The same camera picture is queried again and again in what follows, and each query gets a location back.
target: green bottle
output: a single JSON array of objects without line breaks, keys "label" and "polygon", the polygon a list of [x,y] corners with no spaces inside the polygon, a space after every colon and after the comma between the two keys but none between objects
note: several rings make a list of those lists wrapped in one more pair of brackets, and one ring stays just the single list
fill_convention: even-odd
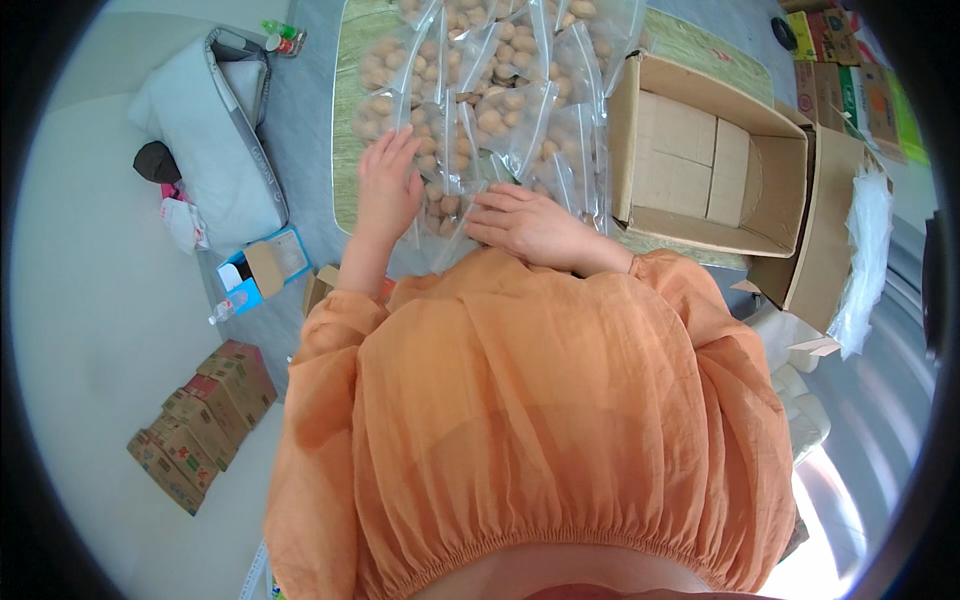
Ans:
[{"label": "green bottle", "polygon": [[273,19],[264,20],[260,24],[263,25],[263,29],[267,30],[268,34],[280,34],[280,37],[284,39],[293,39],[297,35],[296,27],[291,27]]}]

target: red can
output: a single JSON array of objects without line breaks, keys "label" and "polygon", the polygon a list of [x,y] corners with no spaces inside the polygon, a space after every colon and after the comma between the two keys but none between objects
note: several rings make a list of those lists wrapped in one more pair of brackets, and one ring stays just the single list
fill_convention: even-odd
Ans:
[{"label": "red can", "polygon": [[264,45],[264,49],[267,52],[273,52],[274,50],[282,52],[283,54],[290,54],[294,49],[294,42],[281,37],[280,34],[273,34],[267,38],[267,43]]}]

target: sheer orange fabric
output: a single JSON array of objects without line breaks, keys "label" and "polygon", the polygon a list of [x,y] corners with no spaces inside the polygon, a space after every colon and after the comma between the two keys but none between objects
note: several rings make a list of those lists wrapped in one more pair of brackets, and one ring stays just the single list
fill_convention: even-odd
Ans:
[{"label": "sheer orange fabric", "polygon": [[389,306],[335,291],[290,366],[264,532],[284,593],[407,598],[527,542],[757,590],[794,523],[759,338],[667,251],[588,279],[476,251]]}]

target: plastic bottle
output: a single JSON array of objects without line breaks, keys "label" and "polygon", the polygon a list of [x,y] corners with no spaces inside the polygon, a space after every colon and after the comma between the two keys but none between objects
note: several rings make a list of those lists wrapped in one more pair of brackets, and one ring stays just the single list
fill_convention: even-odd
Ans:
[{"label": "plastic bottle", "polygon": [[227,295],[227,299],[213,307],[213,315],[207,319],[211,325],[223,322],[237,313],[247,303],[247,292],[238,291]]},{"label": "plastic bottle", "polygon": [[264,19],[260,25],[267,30],[268,34],[279,34],[284,39],[293,39],[297,36],[297,28],[286,23],[281,23],[274,19]]}]

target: hand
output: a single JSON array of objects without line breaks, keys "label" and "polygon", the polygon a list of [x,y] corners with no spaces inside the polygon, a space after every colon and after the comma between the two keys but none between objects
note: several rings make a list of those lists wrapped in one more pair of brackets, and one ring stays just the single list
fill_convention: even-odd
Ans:
[{"label": "hand", "polygon": [[417,216],[423,180],[410,169],[420,147],[413,132],[412,125],[389,130],[360,156],[354,238],[392,249]]},{"label": "hand", "polygon": [[591,276],[627,273],[634,255],[545,196],[509,183],[492,185],[467,212],[464,232],[521,260]]}]

